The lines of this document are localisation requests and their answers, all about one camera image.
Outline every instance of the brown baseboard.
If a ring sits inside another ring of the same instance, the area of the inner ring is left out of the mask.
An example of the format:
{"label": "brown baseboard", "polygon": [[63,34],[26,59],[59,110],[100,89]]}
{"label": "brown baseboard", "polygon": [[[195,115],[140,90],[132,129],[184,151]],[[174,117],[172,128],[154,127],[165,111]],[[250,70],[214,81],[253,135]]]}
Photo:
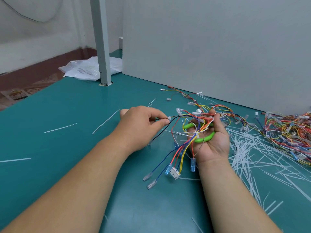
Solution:
{"label": "brown baseboard", "polygon": [[69,61],[85,60],[96,55],[95,49],[78,48],[23,69],[2,74],[0,75],[0,91],[23,88],[59,72],[58,68],[66,65]]}

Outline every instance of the scissors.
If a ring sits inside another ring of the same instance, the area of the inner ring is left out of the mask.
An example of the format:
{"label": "scissors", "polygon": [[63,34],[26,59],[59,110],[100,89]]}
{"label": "scissors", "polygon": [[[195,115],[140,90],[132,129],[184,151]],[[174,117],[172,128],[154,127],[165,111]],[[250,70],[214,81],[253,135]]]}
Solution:
{"label": "scissors", "polygon": [[[226,127],[228,125],[227,122],[223,122],[224,124],[224,127]],[[191,127],[195,127],[195,125],[193,123],[188,123],[187,125],[184,125],[183,128],[186,130],[188,128],[191,128]],[[208,136],[204,137],[204,138],[197,138],[194,140],[195,143],[203,143],[203,142],[207,142],[207,141],[210,141],[213,136],[215,135],[215,131],[212,131],[211,134],[209,134]]]}

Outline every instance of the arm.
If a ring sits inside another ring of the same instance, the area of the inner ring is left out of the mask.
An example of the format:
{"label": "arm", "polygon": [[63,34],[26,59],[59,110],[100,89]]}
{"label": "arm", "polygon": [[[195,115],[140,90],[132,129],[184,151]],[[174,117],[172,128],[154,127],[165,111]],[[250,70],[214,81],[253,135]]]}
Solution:
{"label": "arm", "polygon": [[150,122],[166,115],[144,106],[121,110],[120,116],[113,133],[2,232],[97,233],[123,162],[169,123],[167,119]]}
{"label": "arm", "polygon": [[213,123],[214,128],[205,136],[215,130],[214,137],[201,148],[195,144],[194,152],[199,151],[196,159],[215,232],[281,232],[232,170],[229,135],[219,114],[215,114]]}

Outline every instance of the white partition panel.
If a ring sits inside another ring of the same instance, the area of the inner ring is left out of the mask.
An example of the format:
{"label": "white partition panel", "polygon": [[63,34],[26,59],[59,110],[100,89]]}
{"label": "white partition panel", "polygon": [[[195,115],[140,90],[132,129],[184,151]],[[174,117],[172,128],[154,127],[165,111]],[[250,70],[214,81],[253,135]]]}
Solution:
{"label": "white partition panel", "polygon": [[263,111],[310,110],[311,0],[125,0],[123,73]]}

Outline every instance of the white support post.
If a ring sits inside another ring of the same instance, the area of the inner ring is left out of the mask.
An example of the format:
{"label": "white support post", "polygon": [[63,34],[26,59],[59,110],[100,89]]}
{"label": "white support post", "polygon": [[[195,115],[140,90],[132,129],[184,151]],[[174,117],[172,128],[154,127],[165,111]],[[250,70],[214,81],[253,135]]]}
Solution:
{"label": "white support post", "polygon": [[101,84],[111,85],[105,0],[90,0]]}

